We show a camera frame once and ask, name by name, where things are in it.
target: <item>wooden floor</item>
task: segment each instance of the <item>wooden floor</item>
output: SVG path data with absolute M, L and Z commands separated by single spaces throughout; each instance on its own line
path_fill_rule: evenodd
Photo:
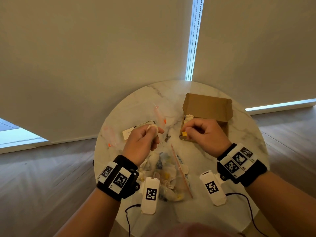
M 316 197 L 316 108 L 253 116 L 270 154 L 271 171 Z M 53 236 L 95 188 L 96 139 L 0 155 L 0 236 Z M 277 236 L 262 214 L 255 219 Z M 115 223 L 111 235 L 126 235 Z M 245 234 L 261 236 L 253 226 Z

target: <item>white wall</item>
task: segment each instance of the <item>white wall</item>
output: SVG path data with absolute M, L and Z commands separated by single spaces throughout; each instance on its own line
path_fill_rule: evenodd
M 1 0 L 0 118 L 51 142 L 96 135 L 145 85 L 184 79 L 192 0 Z
M 205 0 L 193 81 L 245 108 L 316 98 L 316 0 Z

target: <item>person's right hand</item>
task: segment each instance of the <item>person's right hand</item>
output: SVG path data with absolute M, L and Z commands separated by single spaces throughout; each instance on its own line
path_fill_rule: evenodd
M 232 144 L 214 119 L 194 118 L 183 125 L 181 131 L 187 132 L 187 139 L 195 140 L 206 153 L 216 158 Z

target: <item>white marble table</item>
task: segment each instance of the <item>white marble table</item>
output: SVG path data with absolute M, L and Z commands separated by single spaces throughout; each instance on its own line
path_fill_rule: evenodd
M 199 176 L 204 171 L 210 169 L 214 173 L 217 173 L 216 159 L 206 154 L 197 144 L 179 139 L 183 114 L 182 105 L 185 94 L 188 92 L 230 98 L 221 91 L 205 84 L 182 80 L 163 81 L 133 92 L 122 100 L 106 118 L 106 121 L 115 119 L 121 110 L 152 100 L 159 105 L 159 108 L 166 115 L 166 131 L 171 135 L 168 143 L 160 144 L 157 151 L 160 152 L 160 149 L 166 148 L 166 146 L 170 146 L 170 143 L 172 143 L 183 163 L 187 164 L 190 168 L 188 179 L 194 196 L 193 199 L 176 203 L 159 201 L 155 215 L 141 214 L 139 207 L 134 207 L 128 211 L 131 233 L 136 237 L 182 222 L 200 222 L 233 232 L 243 231 L 251 222 L 247 200 L 243 197 L 236 195 L 229 196 L 227 203 L 219 207 L 215 207 L 212 204 L 203 184 L 199 180 Z M 234 100 L 233 114 L 233 118 L 229 121 L 229 139 L 235 143 L 241 142 L 250 148 L 258 155 L 258 159 L 269 168 L 266 146 L 255 121 Z M 119 151 L 107 146 L 107 142 L 101 137 L 100 133 L 94 152 L 94 173 L 96 178 L 101 174 L 107 163 L 113 160 L 118 154 L 120 154 Z M 235 185 L 229 180 L 222 187 L 225 193 L 239 192 L 248 196 L 240 183 Z M 116 220 L 127 231 L 128 224 L 124 211 L 133 204 L 141 203 L 141 197 L 140 193 L 135 193 L 121 202 Z M 250 202 L 252 211 L 256 215 L 258 208 L 251 199 Z

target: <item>open cardboard box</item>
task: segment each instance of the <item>open cardboard box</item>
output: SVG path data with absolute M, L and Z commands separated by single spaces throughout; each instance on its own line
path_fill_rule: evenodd
M 231 99 L 187 93 L 182 109 L 184 114 L 181 128 L 183 127 L 185 115 L 193 115 L 194 118 L 215 119 L 228 136 L 228 121 L 233 117 Z M 181 130 L 180 139 L 187 140 L 186 136 L 182 135 Z

